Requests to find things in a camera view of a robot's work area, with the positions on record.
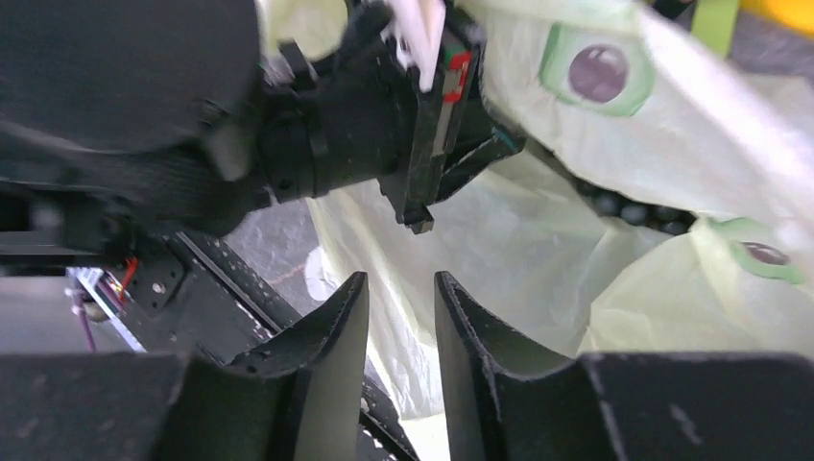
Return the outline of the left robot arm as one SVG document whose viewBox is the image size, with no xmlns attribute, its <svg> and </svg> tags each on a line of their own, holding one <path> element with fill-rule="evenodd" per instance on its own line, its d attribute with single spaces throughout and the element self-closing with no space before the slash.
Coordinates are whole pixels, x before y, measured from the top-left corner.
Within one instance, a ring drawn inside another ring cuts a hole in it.
<svg viewBox="0 0 814 461">
<path fill-rule="evenodd" d="M 376 180 L 416 233 L 522 133 L 482 98 L 448 1 L 334 1 L 312 60 L 268 1 L 5 1 L 1 261 L 120 268 L 146 236 Z"/>
</svg>

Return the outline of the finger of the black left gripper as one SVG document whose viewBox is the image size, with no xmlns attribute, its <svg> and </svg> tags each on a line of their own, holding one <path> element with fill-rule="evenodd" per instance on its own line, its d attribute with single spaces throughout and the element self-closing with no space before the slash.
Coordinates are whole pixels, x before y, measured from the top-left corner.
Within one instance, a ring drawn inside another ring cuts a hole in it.
<svg viewBox="0 0 814 461">
<path fill-rule="evenodd" d="M 527 142 L 523 134 L 493 130 L 478 141 L 459 142 L 447 157 L 435 202 L 443 202 L 492 164 L 521 152 Z"/>
</svg>

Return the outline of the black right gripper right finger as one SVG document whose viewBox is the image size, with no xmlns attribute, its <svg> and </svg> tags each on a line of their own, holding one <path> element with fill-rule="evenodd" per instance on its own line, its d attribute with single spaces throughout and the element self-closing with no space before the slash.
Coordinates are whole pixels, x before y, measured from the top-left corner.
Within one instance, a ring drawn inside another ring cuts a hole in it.
<svg viewBox="0 0 814 461">
<path fill-rule="evenodd" d="M 568 358 L 447 272 L 435 327 L 454 460 L 809 460 L 813 365 L 766 352 Z"/>
</svg>

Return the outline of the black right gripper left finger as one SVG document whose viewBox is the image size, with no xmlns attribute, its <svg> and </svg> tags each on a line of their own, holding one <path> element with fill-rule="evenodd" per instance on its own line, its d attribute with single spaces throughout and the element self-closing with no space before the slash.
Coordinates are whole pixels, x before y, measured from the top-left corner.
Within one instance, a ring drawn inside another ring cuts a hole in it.
<svg viewBox="0 0 814 461">
<path fill-rule="evenodd" d="M 220 366 L 169 353 L 6 354 L 5 460 L 352 460 L 367 276 Z"/>
</svg>

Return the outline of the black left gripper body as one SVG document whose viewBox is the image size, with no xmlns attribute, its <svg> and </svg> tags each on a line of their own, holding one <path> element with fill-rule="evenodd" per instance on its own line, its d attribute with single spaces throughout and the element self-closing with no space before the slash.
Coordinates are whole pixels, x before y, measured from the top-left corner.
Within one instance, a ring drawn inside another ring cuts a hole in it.
<svg viewBox="0 0 814 461">
<path fill-rule="evenodd" d="M 384 1 L 342 1 L 347 18 L 335 47 L 312 61 L 282 31 L 299 1 L 260 5 L 267 104 L 258 163 L 275 198 L 290 202 L 377 180 L 396 221 L 421 234 L 433 228 L 443 168 L 456 145 L 484 139 L 479 72 L 484 33 L 444 1 L 445 22 L 432 89 L 405 71 L 396 42 L 382 38 L 393 19 Z"/>
</svg>

